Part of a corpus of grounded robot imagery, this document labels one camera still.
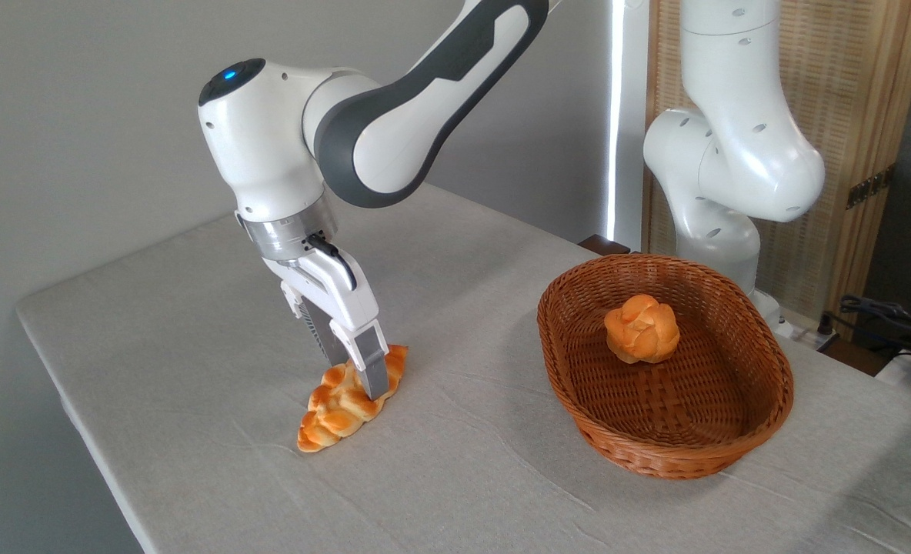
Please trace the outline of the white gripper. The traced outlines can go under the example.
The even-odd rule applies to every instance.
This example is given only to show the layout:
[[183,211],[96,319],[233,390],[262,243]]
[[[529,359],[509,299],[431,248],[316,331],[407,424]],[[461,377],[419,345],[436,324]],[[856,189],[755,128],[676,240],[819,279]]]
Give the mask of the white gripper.
[[329,364],[353,362],[369,399],[381,399],[389,390],[389,347],[377,320],[378,303],[354,258],[335,246],[312,246],[297,259],[263,263],[282,281],[288,305]]

